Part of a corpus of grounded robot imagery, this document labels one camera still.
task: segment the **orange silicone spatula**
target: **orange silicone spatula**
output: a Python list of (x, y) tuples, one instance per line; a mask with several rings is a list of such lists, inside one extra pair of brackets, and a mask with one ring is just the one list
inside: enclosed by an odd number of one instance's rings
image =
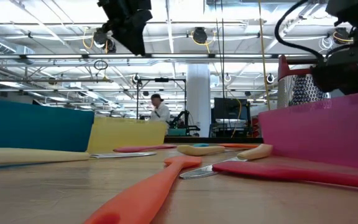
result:
[(107, 201), (85, 224), (150, 223), (164, 203), (179, 172), (201, 164), (200, 157), (177, 156), (164, 160), (163, 171), (125, 189)]

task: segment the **beige utensil handle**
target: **beige utensil handle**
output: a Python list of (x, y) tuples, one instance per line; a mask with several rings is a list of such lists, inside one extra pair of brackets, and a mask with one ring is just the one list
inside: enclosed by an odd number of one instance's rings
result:
[(88, 160), (87, 152), (65, 152), (42, 149), (0, 148), (0, 164), (27, 164)]
[(237, 157), (240, 157), (242, 159), (248, 159), (248, 160), (261, 159), (261, 158), (268, 157), (272, 153), (272, 150), (273, 150), (272, 145), (261, 144), (255, 149), (249, 149), (244, 152), (238, 153)]
[(193, 147), (188, 145), (182, 145), (177, 147), (178, 152), (187, 156), (204, 156), (211, 153), (224, 152), (223, 146), (207, 146), (207, 147)]

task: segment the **table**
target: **table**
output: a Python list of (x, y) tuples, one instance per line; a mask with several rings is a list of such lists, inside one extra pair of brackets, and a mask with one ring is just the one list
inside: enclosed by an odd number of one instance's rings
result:
[[(121, 190), (163, 169), (174, 149), (156, 156), (93, 159), (0, 169), (0, 223), (83, 223)], [(203, 157), (203, 164), (234, 157)], [(259, 162), (358, 170), (272, 157)], [(218, 174), (178, 179), (152, 223), (358, 223), (358, 189), (312, 183), (274, 182)]]

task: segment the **white column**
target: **white column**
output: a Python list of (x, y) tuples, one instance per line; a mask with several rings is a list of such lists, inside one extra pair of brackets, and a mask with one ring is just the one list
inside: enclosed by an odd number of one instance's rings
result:
[(211, 123), (211, 90), (209, 87), (208, 64), (187, 65), (187, 110), (190, 112), (201, 131), (200, 137), (207, 138), (209, 135), (209, 124)]

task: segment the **man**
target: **man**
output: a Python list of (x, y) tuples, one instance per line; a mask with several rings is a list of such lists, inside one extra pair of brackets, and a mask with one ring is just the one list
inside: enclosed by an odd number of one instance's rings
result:
[(169, 108), (162, 103), (164, 100), (161, 99), (159, 94), (153, 94), (152, 97), (152, 104), (154, 106), (154, 111), (152, 111), (150, 120), (151, 121), (161, 121), (167, 125), (167, 131), (169, 128), (169, 121), (170, 121), (170, 112)]

